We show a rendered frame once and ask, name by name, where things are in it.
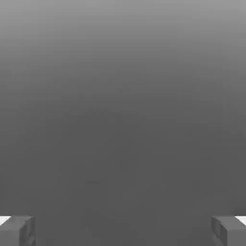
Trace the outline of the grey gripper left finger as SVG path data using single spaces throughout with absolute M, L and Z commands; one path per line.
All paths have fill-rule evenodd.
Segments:
M 0 215 L 0 246 L 36 246 L 35 217 Z

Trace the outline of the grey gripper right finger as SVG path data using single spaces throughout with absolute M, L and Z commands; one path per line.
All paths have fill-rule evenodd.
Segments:
M 246 216 L 211 217 L 215 246 L 246 246 Z

